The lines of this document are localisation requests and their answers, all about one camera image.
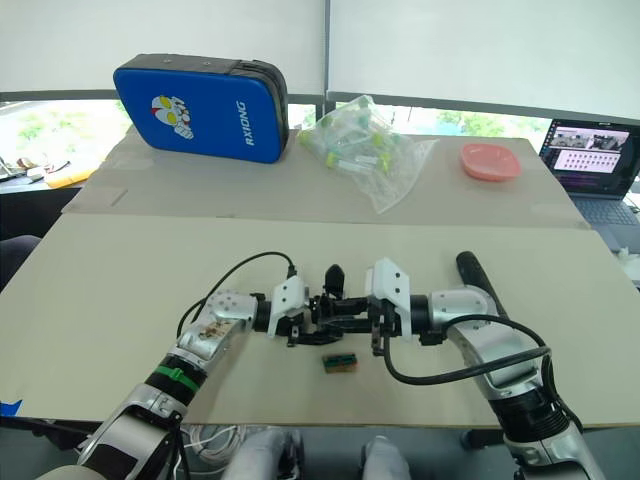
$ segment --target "laptop keyboard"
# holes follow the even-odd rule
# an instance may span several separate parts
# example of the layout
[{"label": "laptop keyboard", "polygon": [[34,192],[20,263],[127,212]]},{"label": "laptop keyboard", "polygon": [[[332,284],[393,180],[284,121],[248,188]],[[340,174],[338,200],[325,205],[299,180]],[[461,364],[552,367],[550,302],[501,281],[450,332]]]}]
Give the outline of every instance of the laptop keyboard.
[{"label": "laptop keyboard", "polygon": [[578,200],[573,202],[589,223],[616,223],[619,225],[637,225],[638,219],[631,210],[619,201]]}]

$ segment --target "blue case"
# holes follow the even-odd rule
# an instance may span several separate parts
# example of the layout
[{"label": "blue case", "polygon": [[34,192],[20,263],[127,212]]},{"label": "blue case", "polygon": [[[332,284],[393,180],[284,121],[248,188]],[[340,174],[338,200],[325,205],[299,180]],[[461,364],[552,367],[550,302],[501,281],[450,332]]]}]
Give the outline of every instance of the blue case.
[{"label": "blue case", "polygon": [[273,163],[287,143],[287,87],[268,63],[138,55],[113,81],[152,147]]}]

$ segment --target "cartoon logo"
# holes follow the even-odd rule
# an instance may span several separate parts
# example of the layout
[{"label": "cartoon logo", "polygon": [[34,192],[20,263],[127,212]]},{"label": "cartoon logo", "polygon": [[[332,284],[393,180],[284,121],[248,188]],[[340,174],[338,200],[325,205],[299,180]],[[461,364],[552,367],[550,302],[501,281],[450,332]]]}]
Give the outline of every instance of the cartoon logo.
[{"label": "cartoon logo", "polygon": [[160,95],[151,101],[151,113],[158,120],[173,127],[173,131],[187,140],[193,138],[193,132],[189,123],[191,116],[184,102],[178,97],[165,97]]}]

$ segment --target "white window blind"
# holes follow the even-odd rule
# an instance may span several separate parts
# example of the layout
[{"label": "white window blind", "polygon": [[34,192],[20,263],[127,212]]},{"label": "white window blind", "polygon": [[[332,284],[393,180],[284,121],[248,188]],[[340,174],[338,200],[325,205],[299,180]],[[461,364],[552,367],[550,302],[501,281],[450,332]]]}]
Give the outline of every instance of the white window blind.
[{"label": "white window blind", "polygon": [[372,93],[640,119],[638,0],[334,0],[329,98]]},{"label": "white window blind", "polygon": [[263,60],[323,94],[323,0],[0,0],[0,92],[113,89],[139,53]]}]

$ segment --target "laptop screen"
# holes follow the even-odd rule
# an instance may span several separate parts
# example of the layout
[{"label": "laptop screen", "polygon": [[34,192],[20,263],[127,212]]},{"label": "laptop screen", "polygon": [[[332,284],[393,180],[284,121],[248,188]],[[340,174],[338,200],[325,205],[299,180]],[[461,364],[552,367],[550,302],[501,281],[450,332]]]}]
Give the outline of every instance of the laptop screen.
[{"label": "laptop screen", "polygon": [[622,198],[640,169],[640,127],[553,120],[540,158],[569,193]]}]

